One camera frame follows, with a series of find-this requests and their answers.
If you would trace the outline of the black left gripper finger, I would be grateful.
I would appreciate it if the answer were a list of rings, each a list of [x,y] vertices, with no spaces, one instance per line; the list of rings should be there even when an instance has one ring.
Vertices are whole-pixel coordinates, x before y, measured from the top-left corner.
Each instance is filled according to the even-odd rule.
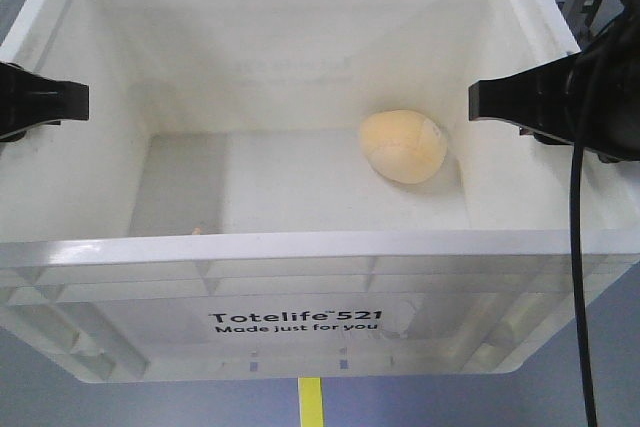
[[[41,125],[89,120],[89,87],[1,63],[1,141],[16,142]]]

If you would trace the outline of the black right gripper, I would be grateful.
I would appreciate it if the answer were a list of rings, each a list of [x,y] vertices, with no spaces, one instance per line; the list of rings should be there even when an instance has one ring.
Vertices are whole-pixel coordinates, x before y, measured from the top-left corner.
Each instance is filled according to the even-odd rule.
[[[604,163],[639,160],[639,17],[619,14],[586,50],[468,89],[468,119],[497,120]]]

